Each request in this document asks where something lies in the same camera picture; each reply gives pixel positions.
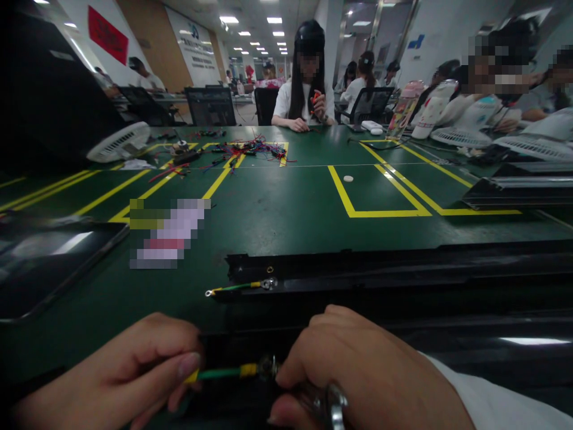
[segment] fingernail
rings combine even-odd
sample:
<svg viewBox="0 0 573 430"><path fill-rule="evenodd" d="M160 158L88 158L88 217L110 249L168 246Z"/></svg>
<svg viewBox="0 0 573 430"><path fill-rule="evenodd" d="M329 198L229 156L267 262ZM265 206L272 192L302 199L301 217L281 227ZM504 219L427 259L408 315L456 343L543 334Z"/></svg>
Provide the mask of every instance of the fingernail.
<svg viewBox="0 0 573 430"><path fill-rule="evenodd" d="M188 354L179 363L178 376L180 379L189 377L201 364L201 356L198 352Z"/></svg>

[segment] desk fan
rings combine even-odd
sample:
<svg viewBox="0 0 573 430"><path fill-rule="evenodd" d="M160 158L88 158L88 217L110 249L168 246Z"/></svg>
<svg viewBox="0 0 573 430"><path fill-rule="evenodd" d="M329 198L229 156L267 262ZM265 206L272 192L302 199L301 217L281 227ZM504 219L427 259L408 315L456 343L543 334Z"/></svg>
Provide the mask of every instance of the desk fan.
<svg viewBox="0 0 573 430"><path fill-rule="evenodd" d="M491 145L492 140L479 130L485 126L494 113L494 98L484 97L468 107L452 127L438 128L432 131L430 137L449 145L485 148Z"/></svg>
<svg viewBox="0 0 573 430"><path fill-rule="evenodd" d="M545 161L573 161L573 107L558 110L534 122L517 136L500 137L494 143Z"/></svg>

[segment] wall sign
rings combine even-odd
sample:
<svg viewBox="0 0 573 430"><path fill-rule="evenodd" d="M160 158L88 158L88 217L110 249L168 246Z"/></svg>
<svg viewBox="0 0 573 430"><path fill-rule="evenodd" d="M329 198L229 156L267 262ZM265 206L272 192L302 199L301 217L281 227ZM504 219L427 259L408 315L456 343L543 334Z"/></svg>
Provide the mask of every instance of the wall sign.
<svg viewBox="0 0 573 430"><path fill-rule="evenodd" d="M91 6L88 6L88 30L90 39L117 61L127 64L129 39Z"/></svg>
<svg viewBox="0 0 573 430"><path fill-rule="evenodd" d="M216 85L220 79L209 31L165 7L167 16L195 87Z"/></svg>

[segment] white bottle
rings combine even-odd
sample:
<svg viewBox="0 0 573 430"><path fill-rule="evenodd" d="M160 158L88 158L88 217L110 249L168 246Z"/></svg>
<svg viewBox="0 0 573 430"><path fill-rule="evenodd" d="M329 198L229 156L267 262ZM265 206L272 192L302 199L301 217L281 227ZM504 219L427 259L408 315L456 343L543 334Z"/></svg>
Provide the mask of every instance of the white bottle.
<svg viewBox="0 0 573 430"><path fill-rule="evenodd" d="M442 112L449 103L449 98L455 92L458 82L454 79L447 79L438 85L428 96L424 106L420 108L419 118L412 137L414 139L425 139L430 135L432 129L442 116Z"/></svg>

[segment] black monitor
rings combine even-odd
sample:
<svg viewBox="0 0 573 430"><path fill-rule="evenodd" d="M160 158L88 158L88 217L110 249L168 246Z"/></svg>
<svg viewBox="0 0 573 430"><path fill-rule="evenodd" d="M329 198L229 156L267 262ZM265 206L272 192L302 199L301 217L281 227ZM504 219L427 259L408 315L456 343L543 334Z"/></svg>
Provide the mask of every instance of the black monitor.
<svg viewBox="0 0 573 430"><path fill-rule="evenodd" d="M90 149L126 123L54 24L21 12L10 24L3 100L17 145L0 144L0 170L85 168Z"/></svg>

